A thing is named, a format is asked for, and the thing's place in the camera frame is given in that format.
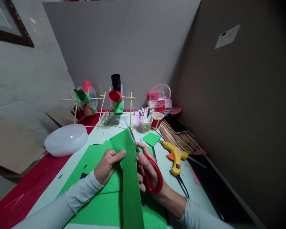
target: person's left hand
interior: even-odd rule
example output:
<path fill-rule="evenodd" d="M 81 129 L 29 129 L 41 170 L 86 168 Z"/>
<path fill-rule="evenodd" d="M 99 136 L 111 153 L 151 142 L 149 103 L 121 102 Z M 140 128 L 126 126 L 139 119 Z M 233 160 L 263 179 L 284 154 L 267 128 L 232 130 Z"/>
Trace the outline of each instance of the person's left hand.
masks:
<path fill-rule="evenodd" d="M 107 184 L 115 170 L 114 164 L 125 157 L 126 150 L 115 154 L 113 149 L 105 151 L 104 156 L 94 169 L 94 176 L 101 185 Z"/>

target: white sleeve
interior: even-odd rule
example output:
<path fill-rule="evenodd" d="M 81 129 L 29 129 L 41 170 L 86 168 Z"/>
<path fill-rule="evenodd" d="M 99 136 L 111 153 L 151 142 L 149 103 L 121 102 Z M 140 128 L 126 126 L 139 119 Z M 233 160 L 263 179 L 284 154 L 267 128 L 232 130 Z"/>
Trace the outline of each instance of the white sleeve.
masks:
<path fill-rule="evenodd" d="M 94 171 L 92 171 L 57 199 L 25 218 L 13 228 L 61 229 L 103 187 L 96 180 Z"/>
<path fill-rule="evenodd" d="M 185 228 L 191 229 L 233 229 L 231 226 L 198 207 L 196 202 L 187 199 L 184 215 L 178 220 Z"/>

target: hand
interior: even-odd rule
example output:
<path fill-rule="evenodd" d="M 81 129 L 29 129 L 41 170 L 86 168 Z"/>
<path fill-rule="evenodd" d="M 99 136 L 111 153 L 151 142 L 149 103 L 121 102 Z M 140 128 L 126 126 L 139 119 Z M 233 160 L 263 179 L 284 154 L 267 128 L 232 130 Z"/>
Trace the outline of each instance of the hand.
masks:
<path fill-rule="evenodd" d="M 148 155 L 151 159 L 153 159 L 154 162 L 156 162 L 155 158 L 150 153 L 149 149 L 147 148 L 147 146 L 145 144 L 143 144 L 141 142 L 137 142 L 136 144 L 138 147 L 140 147 L 143 150 L 144 154 Z M 140 187 L 140 190 L 143 193 L 145 193 L 146 192 L 146 186 L 143 183 L 144 176 L 145 176 L 144 169 L 149 173 L 150 183 L 151 183 L 153 188 L 156 188 L 158 186 L 158 176 L 157 176 L 157 173 L 156 173 L 154 167 L 149 162 L 149 160 L 144 156 L 143 153 L 140 152 L 138 154 L 137 163 L 139 165 L 139 173 L 138 173 L 139 187 Z M 161 191 L 157 195 L 155 195 L 155 197 L 158 197 L 158 198 L 162 197 L 168 189 L 169 189 L 169 186 L 163 180 L 163 187 L 162 187 Z"/>
<path fill-rule="evenodd" d="M 94 169 L 95 178 L 101 185 L 107 184 L 115 170 L 115 163 L 122 160 L 125 157 L 125 154 L 126 150 L 122 150 L 118 154 L 115 154 L 113 149 L 105 151 L 101 161 Z"/>

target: green paper tube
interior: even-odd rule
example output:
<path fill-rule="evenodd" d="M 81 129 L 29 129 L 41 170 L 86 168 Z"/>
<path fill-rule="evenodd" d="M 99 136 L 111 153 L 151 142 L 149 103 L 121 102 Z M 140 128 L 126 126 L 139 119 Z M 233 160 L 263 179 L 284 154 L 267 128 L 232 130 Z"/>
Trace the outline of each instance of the green paper tube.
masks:
<path fill-rule="evenodd" d="M 115 115 L 122 115 L 123 114 L 123 103 L 122 101 L 113 103 L 113 111 Z"/>
<path fill-rule="evenodd" d="M 79 102 L 88 103 L 89 95 L 84 92 L 82 89 L 76 91 L 76 98 Z"/>

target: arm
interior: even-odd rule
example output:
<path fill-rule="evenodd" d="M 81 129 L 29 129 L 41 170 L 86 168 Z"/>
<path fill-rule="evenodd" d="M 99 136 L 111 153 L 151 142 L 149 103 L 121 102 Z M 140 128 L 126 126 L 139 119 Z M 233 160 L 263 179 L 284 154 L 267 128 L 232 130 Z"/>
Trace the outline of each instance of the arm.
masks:
<path fill-rule="evenodd" d="M 137 142 L 137 146 L 142 148 L 143 152 L 152 158 L 152 156 L 145 144 Z M 143 153 L 139 153 L 137 158 L 140 173 L 138 174 L 139 186 L 142 192 L 146 192 L 146 187 L 143 183 L 144 170 L 143 167 L 150 175 L 151 184 L 156 187 L 158 184 L 158 177 L 151 163 L 147 160 Z M 163 207 L 170 211 L 177 220 L 185 226 L 185 228 L 219 228 L 231 229 L 228 224 L 224 223 L 218 218 L 210 215 L 206 211 L 200 209 L 197 204 L 172 190 L 168 184 L 163 180 L 163 188 L 157 194 L 153 195 L 154 199 L 158 201 Z"/>
<path fill-rule="evenodd" d="M 105 151 L 97 167 L 88 176 L 80 179 L 57 199 L 17 224 L 14 229 L 47 228 L 61 229 L 92 197 L 104 187 L 115 170 L 114 164 L 126 154 L 122 150 Z"/>

